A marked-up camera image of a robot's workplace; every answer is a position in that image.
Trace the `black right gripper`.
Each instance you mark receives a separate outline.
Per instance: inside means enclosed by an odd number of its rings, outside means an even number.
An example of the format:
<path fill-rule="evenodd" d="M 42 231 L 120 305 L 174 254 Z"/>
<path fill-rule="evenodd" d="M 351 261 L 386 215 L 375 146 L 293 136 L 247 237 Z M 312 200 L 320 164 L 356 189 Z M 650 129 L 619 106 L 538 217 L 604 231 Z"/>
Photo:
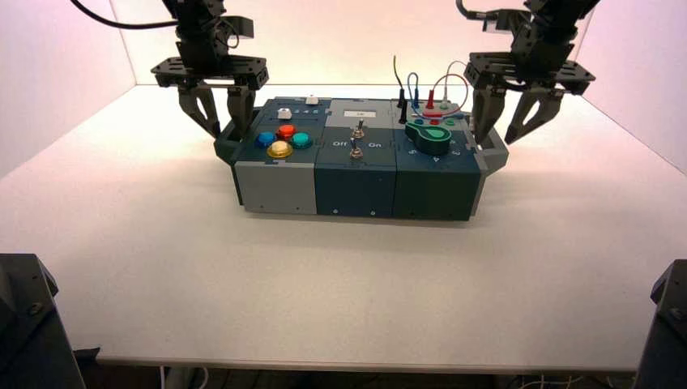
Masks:
<path fill-rule="evenodd" d="M 560 111 L 565 93 L 583 94 L 595 76 L 568 59 L 578 35 L 576 27 L 519 27 L 510 51 L 471 53 L 465 77 L 473 92 L 473 134 L 481 144 L 501 116 L 506 89 L 523 92 L 508 126 L 505 141 L 512 144 L 551 121 Z M 530 90 L 554 88 L 563 90 Z"/>

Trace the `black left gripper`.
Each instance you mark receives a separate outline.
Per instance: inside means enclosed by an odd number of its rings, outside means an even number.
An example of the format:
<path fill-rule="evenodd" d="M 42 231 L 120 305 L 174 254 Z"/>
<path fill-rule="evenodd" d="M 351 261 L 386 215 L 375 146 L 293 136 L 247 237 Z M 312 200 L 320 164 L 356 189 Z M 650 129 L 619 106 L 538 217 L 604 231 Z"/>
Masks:
<path fill-rule="evenodd" d="M 231 32 L 213 32 L 198 39 L 176 42 L 177 55 L 151 68 L 161 87 L 192 84 L 201 80 L 231 80 L 237 87 L 228 89 L 227 107 L 233 128 L 230 140 L 242 140 L 253 121 L 255 90 L 267 83 L 267 60 L 231 52 L 239 39 Z M 182 111 L 212 138 L 220 135 L 220 121 L 211 89 L 198 85 L 178 87 Z"/>

